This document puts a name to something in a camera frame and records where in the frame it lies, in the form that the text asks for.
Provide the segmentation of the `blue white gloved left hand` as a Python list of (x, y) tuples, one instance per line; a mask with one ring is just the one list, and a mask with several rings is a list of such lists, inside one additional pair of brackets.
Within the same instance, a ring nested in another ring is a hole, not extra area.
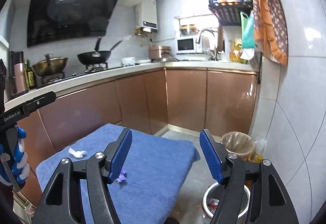
[(25, 138), (26, 132), (17, 126), (1, 133), (1, 183), (15, 191), (24, 187), (30, 172)]

